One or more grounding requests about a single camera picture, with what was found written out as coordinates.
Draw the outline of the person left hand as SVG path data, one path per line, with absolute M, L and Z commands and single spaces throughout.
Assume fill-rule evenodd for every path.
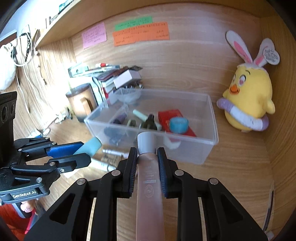
M 30 213 L 34 210 L 36 206 L 35 200 L 23 201 L 21 202 L 21 210 L 25 213 Z

